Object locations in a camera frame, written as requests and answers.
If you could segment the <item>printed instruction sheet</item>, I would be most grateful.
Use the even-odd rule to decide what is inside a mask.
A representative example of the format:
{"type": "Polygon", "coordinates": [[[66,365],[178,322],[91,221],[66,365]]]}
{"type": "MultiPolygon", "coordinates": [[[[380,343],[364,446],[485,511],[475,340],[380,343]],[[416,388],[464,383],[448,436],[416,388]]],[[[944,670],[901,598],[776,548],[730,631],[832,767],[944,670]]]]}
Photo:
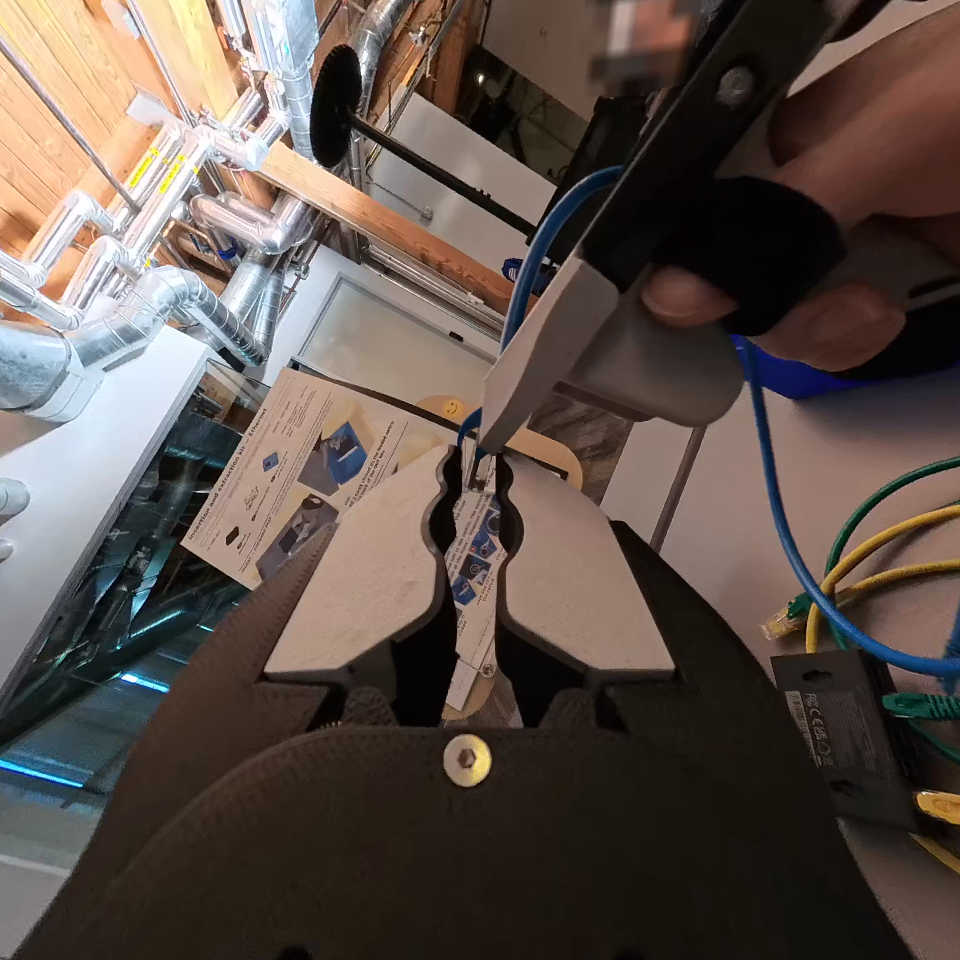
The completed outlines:
{"type": "Polygon", "coordinates": [[[387,394],[285,369],[199,507],[181,545],[253,590],[378,484],[454,429],[387,394]]]}

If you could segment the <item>black round-base pole stand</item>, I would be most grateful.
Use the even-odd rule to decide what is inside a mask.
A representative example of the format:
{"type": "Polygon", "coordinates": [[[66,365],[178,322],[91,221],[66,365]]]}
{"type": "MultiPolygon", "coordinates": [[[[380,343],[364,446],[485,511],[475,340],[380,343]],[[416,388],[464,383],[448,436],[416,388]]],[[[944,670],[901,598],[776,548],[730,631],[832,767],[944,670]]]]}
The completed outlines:
{"type": "Polygon", "coordinates": [[[358,133],[512,229],[526,237],[534,234],[533,223],[361,119],[358,113],[361,94],[358,55],[346,44],[335,46],[318,71],[309,114],[310,146],[319,165],[326,168],[339,165],[350,154],[352,135],[358,133]]]}

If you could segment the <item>white door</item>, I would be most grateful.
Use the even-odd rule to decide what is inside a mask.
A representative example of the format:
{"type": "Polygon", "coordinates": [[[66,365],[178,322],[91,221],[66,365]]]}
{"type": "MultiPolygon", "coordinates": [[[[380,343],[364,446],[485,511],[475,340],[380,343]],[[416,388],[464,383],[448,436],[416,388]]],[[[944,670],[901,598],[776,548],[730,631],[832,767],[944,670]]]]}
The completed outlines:
{"type": "Polygon", "coordinates": [[[494,361],[489,332],[426,294],[377,273],[339,270],[318,301],[300,355],[319,369],[344,375],[378,362],[442,362],[488,368],[494,361]]]}

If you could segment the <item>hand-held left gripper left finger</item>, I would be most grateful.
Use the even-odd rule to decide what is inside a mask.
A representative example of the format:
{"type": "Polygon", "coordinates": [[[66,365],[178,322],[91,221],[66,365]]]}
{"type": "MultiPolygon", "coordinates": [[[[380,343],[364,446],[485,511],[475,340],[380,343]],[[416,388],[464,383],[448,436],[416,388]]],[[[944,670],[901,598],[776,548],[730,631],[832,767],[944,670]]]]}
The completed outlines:
{"type": "Polygon", "coordinates": [[[435,446],[347,509],[265,665],[266,674],[384,674],[450,593],[457,448],[435,446]]]}

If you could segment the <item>blue plastic bin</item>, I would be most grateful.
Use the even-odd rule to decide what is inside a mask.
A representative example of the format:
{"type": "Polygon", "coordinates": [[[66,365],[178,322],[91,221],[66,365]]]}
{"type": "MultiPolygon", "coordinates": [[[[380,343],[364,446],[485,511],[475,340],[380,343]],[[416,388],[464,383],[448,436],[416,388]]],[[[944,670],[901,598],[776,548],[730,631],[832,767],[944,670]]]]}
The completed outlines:
{"type": "Polygon", "coordinates": [[[850,380],[807,366],[800,362],[774,357],[739,335],[732,335],[741,364],[747,354],[754,354],[756,379],[766,390],[791,401],[804,401],[876,383],[875,380],[850,380]]]}

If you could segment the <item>black network switch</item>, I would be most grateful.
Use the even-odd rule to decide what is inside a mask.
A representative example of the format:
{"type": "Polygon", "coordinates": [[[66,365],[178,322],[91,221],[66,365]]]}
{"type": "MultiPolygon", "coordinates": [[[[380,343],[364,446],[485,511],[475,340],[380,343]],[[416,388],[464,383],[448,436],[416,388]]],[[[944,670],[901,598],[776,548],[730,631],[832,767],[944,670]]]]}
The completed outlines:
{"type": "Polygon", "coordinates": [[[918,834],[915,791],[928,769],[912,734],[883,704],[886,663],[860,650],[771,658],[774,683],[845,820],[918,834]]]}

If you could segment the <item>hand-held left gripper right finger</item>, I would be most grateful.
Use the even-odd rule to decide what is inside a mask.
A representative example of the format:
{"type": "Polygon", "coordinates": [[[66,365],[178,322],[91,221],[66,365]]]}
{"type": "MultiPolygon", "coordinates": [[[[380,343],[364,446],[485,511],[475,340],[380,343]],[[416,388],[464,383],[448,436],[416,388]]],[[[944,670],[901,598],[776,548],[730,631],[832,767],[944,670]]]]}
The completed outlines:
{"type": "Polygon", "coordinates": [[[674,660],[603,510],[522,454],[496,466],[500,623],[581,674],[672,674],[674,660]]]}

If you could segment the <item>silver insulated pipe bundle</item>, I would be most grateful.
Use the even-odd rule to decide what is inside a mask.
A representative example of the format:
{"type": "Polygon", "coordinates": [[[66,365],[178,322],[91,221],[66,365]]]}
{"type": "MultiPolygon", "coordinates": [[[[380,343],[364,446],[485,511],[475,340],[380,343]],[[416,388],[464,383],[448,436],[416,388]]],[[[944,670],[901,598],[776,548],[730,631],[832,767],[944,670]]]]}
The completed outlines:
{"type": "Polygon", "coordinates": [[[143,354],[172,319],[200,327],[245,366],[269,358],[286,264],[311,232],[311,208],[290,194],[278,194],[270,211],[229,191],[189,195],[205,161],[258,171],[287,133],[287,111],[277,104],[250,129],[258,100],[247,91],[226,124],[188,129],[169,117],[126,196],[105,207],[76,190],[25,257],[2,251],[2,305],[32,319],[2,319],[2,412],[74,420],[105,374],[143,354]],[[193,270],[154,264],[167,226],[183,211],[187,227],[239,242],[239,264],[221,295],[193,270]]]}

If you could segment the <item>person's right hand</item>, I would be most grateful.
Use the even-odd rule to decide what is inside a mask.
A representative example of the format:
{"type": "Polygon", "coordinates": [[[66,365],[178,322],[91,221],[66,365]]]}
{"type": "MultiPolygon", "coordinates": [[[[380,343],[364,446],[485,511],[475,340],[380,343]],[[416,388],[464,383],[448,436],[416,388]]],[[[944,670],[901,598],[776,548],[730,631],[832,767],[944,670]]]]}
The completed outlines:
{"type": "Polygon", "coordinates": [[[654,256],[639,298],[670,329],[720,323],[835,378],[958,363],[958,306],[906,311],[862,278],[815,291],[884,222],[958,269],[959,12],[897,30],[780,104],[771,179],[723,179],[654,256]]]}

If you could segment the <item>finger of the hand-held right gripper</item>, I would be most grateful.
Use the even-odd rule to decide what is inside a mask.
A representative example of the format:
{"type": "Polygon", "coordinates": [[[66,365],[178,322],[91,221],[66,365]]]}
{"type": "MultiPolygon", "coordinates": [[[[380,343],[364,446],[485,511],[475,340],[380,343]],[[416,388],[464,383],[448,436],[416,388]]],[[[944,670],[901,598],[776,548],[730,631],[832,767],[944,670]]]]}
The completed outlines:
{"type": "Polygon", "coordinates": [[[619,301],[618,287],[578,254],[543,296],[486,375],[478,445],[497,454],[569,374],[619,301]]]}

